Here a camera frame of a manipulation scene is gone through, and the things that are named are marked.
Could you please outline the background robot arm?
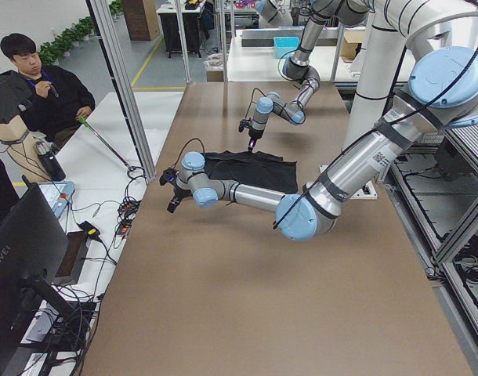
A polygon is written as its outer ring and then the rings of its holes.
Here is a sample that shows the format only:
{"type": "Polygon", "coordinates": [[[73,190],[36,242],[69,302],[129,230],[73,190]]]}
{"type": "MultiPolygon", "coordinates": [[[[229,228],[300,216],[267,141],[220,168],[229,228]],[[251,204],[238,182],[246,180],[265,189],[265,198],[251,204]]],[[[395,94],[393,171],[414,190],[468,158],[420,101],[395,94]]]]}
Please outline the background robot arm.
{"type": "Polygon", "coordinates": [[[275,1],[256,1],[255,11],[259,15],[259,28],[287,27],[293,24],[290,12],[282,9],[275,1]]]}

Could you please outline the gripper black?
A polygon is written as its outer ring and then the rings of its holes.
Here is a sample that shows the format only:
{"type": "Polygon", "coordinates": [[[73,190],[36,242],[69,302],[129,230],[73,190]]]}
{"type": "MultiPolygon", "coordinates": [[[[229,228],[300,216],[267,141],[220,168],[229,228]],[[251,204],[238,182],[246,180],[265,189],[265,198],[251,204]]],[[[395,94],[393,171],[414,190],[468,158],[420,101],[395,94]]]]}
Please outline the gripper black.
{"type": "Polygon", "coordinates": [[[183,189],[178,186],[173,187],[174,197],[169,201],[167,211],[174,213],[175,210],[179,207],[181,201],[190,197],[190,190],[183,189]]]}
{"type": "Polygon", "coordinates": [[[250,137],[250,141],[248,143],[248,152],[251,153],[256,145],[256,141],[260,139],[263,136],[263,131],[262,130],[257,130],[254,128],[250,128],[248,131],[248,135],[250,137]]]}

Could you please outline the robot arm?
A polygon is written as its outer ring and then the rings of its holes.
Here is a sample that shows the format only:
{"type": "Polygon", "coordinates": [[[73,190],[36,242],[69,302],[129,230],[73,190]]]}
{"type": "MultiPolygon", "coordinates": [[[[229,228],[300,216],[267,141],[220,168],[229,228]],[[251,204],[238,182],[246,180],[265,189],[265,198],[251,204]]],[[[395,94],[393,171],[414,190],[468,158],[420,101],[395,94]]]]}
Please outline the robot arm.
{"type": "Polygon", "coordinates": [[[258,99],[255,113],[241,122],[250,144],[262,137],[271,114],[302,124],[305,106],[319,87],[310,53],[324,25],[373,21],[358,86],[370,89],[357,97],[373,126],[350,124],[341,153],[299,194],[217,179],[205,168],[205,156],[186,153],[167,168],[161,184],[170,184],[173,212],[188,197],[207,208],[231,201],[273,212],[273,227],[291,240],[326,233],[342,206],[368,181],[383,172],[427,132],[478,124],[478,2],[475,1],[314,1],[299,45],[283,67],[300,84],[291,102],[275,92],[258,99]]]}
{"type": "Polygon", "coordinates": [[[367,6],[357,1],[312,1],[310,3],[308,20],[299,45],[283,66],[283,75],[299,83],[300,89],[289,103],[276,92],[270,92],[257,100],[253,116],[241,120],[239,125],[240,131],[248,130],[249,152],[253,150],[257,140],[263,136],[270,114],[277,114],[293,125],[300,125],[305,121],[304,107],[320,88],[320,75],[310,66],[309,58],[328,21],[336,17],[341,24],[353,27],[365,20],[368,11],[367,6]]]}

